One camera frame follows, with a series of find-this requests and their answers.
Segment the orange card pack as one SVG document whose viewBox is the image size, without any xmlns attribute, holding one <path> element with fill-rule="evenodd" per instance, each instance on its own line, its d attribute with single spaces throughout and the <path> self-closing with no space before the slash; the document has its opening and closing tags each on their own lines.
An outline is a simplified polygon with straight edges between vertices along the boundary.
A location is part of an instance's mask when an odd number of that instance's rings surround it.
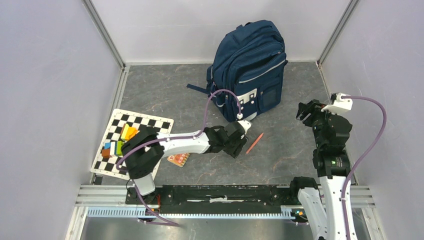
<svg viewBox="0 0 424 240">
<path fill-rule="evenodd" d="M 170 156 L 167 157 L 167 160 L 170 163 L 173 163 L 176 166 L 182 168 L 182 167 L 184 167 L 184 165 L 187 162 L 190 155 L 191 155 L 190 153 L 181 153 L 181 154 L 176 154 L 176 155 L 170 155 Z"/>
</svg>

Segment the navy blue backpack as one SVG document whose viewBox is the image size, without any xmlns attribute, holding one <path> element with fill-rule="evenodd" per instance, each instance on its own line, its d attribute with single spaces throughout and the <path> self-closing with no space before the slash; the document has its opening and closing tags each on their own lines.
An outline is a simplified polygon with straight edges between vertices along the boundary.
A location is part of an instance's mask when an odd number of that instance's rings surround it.
<svg viewBox="0 0 424 240">
<path fill-rule="evenodd" d="M 219 44 L 206 71 L 206 87 L 187 88 L 211 95 L 228 122 L 251 121 L 280 104 L 284 68 L 288 63 L 284 39 L 270 20 L 239 25 Z"/>
</svg>

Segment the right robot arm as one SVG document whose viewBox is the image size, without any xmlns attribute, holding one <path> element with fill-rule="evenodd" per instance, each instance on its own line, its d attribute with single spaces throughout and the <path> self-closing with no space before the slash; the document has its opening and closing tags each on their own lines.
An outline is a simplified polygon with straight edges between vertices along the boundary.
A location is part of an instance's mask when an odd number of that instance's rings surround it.
<svg viewBox="0 0 424 240">
<path fill-rule="evenodd" d="M 298 105 L 296 119 L 312 128 L 312 162 L 319 183 L 311 177 L 295 177 L 288 196 L 302 205 L 313 239 L 355 240 L 348 179 L 351 165 L 345 150 L 353 126 L 328 108 L 316 99 Z"/>
</svg>

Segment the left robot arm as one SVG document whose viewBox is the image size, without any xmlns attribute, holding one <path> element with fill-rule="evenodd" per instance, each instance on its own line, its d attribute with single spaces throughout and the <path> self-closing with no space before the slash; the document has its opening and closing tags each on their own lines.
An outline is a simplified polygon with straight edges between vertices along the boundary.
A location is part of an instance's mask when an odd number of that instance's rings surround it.
<svg viewBox="0 0 424 240">
<path fill-rule="evenodd" d="M 178 134 L 165 134 L 156 132 L 152 127 L 143 127 L 121 147 L 122 160 L 130 179 L 134 181 L 137 196 L 145 204 L 156 200 L 153 171 L 162 158 L 186 153 L 209 154 L 221 151 L 236 158 L 247 143 L 247 132 L 251 127 L 252 123 L 248 120 Z"/>
</svg>

